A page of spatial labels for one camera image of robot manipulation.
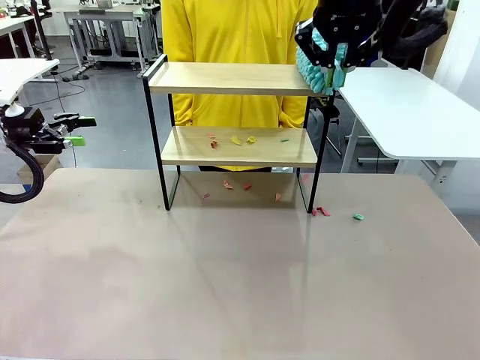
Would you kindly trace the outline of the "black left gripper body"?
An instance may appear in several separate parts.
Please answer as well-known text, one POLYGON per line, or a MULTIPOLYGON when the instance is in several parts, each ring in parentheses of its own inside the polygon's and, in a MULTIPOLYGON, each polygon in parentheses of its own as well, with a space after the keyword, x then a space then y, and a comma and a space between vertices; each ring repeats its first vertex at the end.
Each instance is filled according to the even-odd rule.
POLYGON ((68 147, 68 141, 57 130, 43 126, 31 133, 30 127, 12 127, 3 130, 7 143, 13 143, 36 154, 61 154, 68 147))

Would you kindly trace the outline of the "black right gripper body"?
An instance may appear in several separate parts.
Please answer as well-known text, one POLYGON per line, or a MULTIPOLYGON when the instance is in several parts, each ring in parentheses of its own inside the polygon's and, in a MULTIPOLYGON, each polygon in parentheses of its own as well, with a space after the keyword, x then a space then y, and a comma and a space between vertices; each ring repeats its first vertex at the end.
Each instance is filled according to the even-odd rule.
POLYGON ((380 20, 380 1, 318 1, 313 12, 313 25, 329 46, 359 46, 380 20))

